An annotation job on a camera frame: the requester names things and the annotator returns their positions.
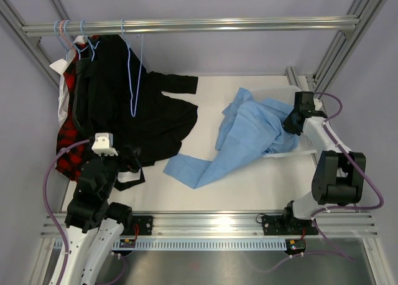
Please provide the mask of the light blue shirt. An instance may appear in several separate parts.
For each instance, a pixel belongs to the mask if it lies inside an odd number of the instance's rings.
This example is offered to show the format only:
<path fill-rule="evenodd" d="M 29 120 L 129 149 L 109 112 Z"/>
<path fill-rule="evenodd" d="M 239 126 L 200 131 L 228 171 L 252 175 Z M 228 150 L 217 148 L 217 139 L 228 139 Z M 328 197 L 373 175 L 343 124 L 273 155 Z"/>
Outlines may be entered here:
<path fill-rule="evenodd" d="M 282 127 L 293 108 L 273 98 L 255 100 L 249 90 L 240 88 L 223 110 L 215 158 L 206 161 L 177 154 L 170 158 L 164 173 L 191 189 L 198 189 L 263 156 L 293 151 L 299 137 Z"/>

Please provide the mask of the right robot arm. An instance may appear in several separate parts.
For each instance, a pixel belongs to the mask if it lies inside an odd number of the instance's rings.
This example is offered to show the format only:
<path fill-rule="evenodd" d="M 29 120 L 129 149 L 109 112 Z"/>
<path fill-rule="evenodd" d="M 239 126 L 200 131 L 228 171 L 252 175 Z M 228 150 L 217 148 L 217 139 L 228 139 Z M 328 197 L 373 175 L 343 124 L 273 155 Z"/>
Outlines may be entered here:
<path fill-rule="evenodd" d="M 312 219 L 321 208 L 346 207 L 360 202 L 366 158 L 343 144 L 331 129 L 329 118 L 315 109 L 314 93 L 295 93 L 294 108 L 283 123 L 285 131 L 305 135 L 317 154 L 311 190 L 284 208 L 280 225 L 290 235 L 316 235 Z"/>

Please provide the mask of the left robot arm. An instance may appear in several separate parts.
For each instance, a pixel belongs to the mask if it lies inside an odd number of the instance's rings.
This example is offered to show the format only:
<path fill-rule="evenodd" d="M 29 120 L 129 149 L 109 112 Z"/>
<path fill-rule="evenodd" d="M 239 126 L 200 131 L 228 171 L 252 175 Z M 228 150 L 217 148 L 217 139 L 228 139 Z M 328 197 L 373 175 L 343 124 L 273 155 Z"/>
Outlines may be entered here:
<path fill-rule="evenodd" d="M 132 157 L 137 163 L 136 154 L 133 150 L 121 152 L 96 144 L 91 149 L 97 157 L 81 168 L 65 226 L 61 227 L 54 214 L 50 214 L 65 249 L 58 258 L 51 284 L 94 284 L 116 239 L 144 232 L 141 219 L 133 216 L 131 207 L 108 203 L 126 159 Z"/>

